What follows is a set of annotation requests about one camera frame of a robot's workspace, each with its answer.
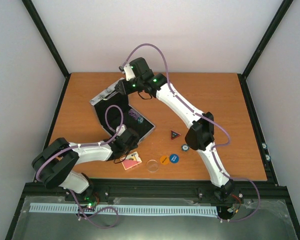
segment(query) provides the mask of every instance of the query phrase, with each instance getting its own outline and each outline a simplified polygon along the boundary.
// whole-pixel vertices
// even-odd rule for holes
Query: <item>gray wall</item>
[[[41,152],[63,76],[21,0],[0,0],[0,240]]]
[[[70,72],[117,72],[139,44],[172,72],[242,73],[282,0],[34,0]],[[156,50],[140,49],[155,71]]]
[[[300,0],[291,5],[248,78],[280,185],[300,222]]]

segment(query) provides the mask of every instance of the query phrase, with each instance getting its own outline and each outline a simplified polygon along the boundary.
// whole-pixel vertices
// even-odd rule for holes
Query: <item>wooden table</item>
[[[52,133],[51,141],[64,137],[69,142],[91,143],[109,136],[102,129],[89,100],[121,78],[121,73],[72,73]],[[233,177],[266,181],[267,177],[258,150],[253,128],[235,73],[170,73],[175,88],[194,106],[211,112],[232,138],[231,145],[220,147],[218,154]],[[111,161],[94,161],[75,166],[74,170],[90,178],[209,180],[200,156],[193,150],[181,150],[188,131],[185,124],[165,104],[157,99],[142,100],[137,93],[129,96],[130,104],[155,124],[156,128],[137,148],[142,163],[124,170]],[[182,134],[171,140],[171,130]],[[226,136],[215,127],[215,142],[225,143]],[[178,163],[162,165],[152,173],[149,160],[163,155],[178,154]]]

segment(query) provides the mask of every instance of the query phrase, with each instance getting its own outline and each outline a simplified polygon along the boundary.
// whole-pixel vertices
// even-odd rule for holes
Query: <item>triangular object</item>
[[[176,139],[177,137],[180,137],[181,134],[177,133],[176,131],[171,130],[171,140]]]

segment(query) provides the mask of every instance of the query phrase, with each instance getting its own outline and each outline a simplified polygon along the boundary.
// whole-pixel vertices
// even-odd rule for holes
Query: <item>purple cable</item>
[[[87,216],[87,215],[85,214],[83,208],[81,207],[81,205],[80,205],[80,203],[79,203],[79,201],[78,201],[78,199],[77,199],[76,194],[74,193],[74,191],[72,191],[72,190],[70,190],[70,189],[69,189],[69,191],[70,191],[70,193],[72,194],[75,203],[78,205],[78,208],[79,208],[81,214],[84,216],[84,218],[85,218],[86,220],[88,220],[88,221],[89,221],[92,225],[94,225],[95,227],[97,227],[97,228],[99,228],[99,229],[109,229],[109,228],[114,227],[114,226],[118,223],[118,220],[119,220],[119,214],[118,214],[117,209],[115,209],[114,207],[112,207],[112,206],[106,206],[106,207],[101,208],[100,210],[98,210],[97,212],[95,212],[94,214],[92,214],[91,216]],[[94,223],[93,221],[90,220],[90,218],[96,216],[98,213],[100,213],[100,212],[102,212],[102,211],[104,211],[104,210],[106,210],[106,209],[111,209],[111,210],[113,210],[113,211],[115,212],[116,219],[115,219],[114,224],[112,224],[112,225],[110,225],[110,226],[100,226],[100,225],[98,225],[98,224],[96,224],[96,223]]]
[[[156,50],[159,52],[159,54],[161,55],[162,60],[163,60],[163,63],[164,63],[164,67],[165,67],[166,81],[167,81],[169,90],[174,94],[175,91],[174,91],[174,90],[172,89],[172,87],[170,86],[171,83],[170,83],[169,71],[168,71],[168,64],[167,64],[166,58],[165,58],[164,54],[162,53],[162,51],[161,51],[157,46],[155,46],[155,45],[153,45],[153,44],[151,44],[151,43],[143,43],[143,44],[140,44],[139,46],[137,46],[135,49],[132,50],[132,52],[129,54],[129,56],[126,58],[126,60],[125,60],[124,63],[122,64],[122,67],[124,67],[124,66],[127,64],[127,62],[129,61],[129,59],[131,58],[131,56],[135,53],[135,51],[138,50],[139,48],[143,47],[143,46],[150,46],[150,47],[153,47],[153,48],[156,49]],[[192,113],[195,112],[195,111],[194,111],[189,105],[187,105],[187,103],[184,102],[178,95],[176,95],[175,97],[176,97],[176,98],[177,98],[177,99],[178,99],[178,100],[179,100],[179,101],[180,101],[187,109],[189,109]],[[216,158],[216,156],[215,156],[215,154],[214,154],[214,152],[213,152],[212,150],[215,149],[215,148],[217,148],[217,147],[225,147],[225,146],[228,146],[228,145],[231,143],[230,135],[229,135],[229,133],[228,133],[223,127],[221,127],[218,123],[212,121],[211,119],[209,119],[209,118],[207,118],[207,117],[205,117],[205,116],[203,116],[203,115],[201,115],[201,114],[195,113],[195,115],[197,115],[198,117],[200,117],[200,118],[202,118],[202,119],[208,121],[209,123],[211,123],[211,124],[217,126],[222,132],[225,133],[225,135],[226,135],[227,138],[228,138],[228,141],[227,141],[226,143],[217,144],[217,145],[214,145],[214,146],[211,148],[211,152],[212,152],[212,156],[213,156],[213,159],[214,159],[214,161],[215,161],[215,164],[217,165],[217,167],[219,168],[219,170],[220,170],[220,172],[221,172],[222,169],[221,169],[221,167],[220,167],[220,165],[219,165],[219,163],[218,163],[218,161],[217,161],[217,158]],[[258,211],[258,209],[260,208],[260,193],[259,193],[259,190],[258,190],[257,186],[255,185],[255,183],[254,183],[253,181],[251,181],[250,179],[248,179],[248,178],[230,177],[230,176],[226,175],[225,173],[222,173],[222,174],[223,174],[225,177],[227,177],[228,179],[232,179],[232,180],[247,180],[247,181],[249,181],[249,182],[253,185],[253,187],[254,187],[254,189],[255,189],[255,191],[256,191],[256,194],[257,194],[257,196],[258,196],[258,205],[257,205],[256,209],[255,209],[250,215],[248,215],[248,216],[246,216],[246,217],[243,217],[243,218],[241,218],[241,219],[238,219],[238,220],[230,220],[229,222],[240,222],[240,221],[242,221],[242,220],[248,219],[248,218],[250,218],[251,216],[253,216],[253,215]]]
[[[124,113],[122,112],[121,108],[118,107],[117,105],[110,105],[106,110],[105,110],[105,119],[107,119],[107,113],[109,111],[110,108],[117,108],[119,109],[119,112],[121,114],[121,121],[120,121],[120,125],[119,125],[119,130],[121,129],[122,125],[124,124]],[[59,155],[69,151],[69,150],[72,150],[72,149],[77,149],[77,148],[85,148],[85,147],[101,147],[103,145],[106,145],[110,142],[112,142],[113,139],[115,139],[115,137],[118,135],[119,131],[116,132],[108,141],[106,142],[95,142],[95,143],[83,143],[83,144],[80,144],[80,145],[74,145],[74,146],[70,146],[70,147],[67,147],[59,152],[57,152],[56,154],[54,154],[52,157],[50,157],[44,164],[42,164],[42,166],[38,169],[38,171],[36,172],[36,175],[35,175],[35,178],[41,182],[41,179],[40,179],[40,174],[42,172],[42,170],[53,160],[55,159],[56,157],[58,157]]]

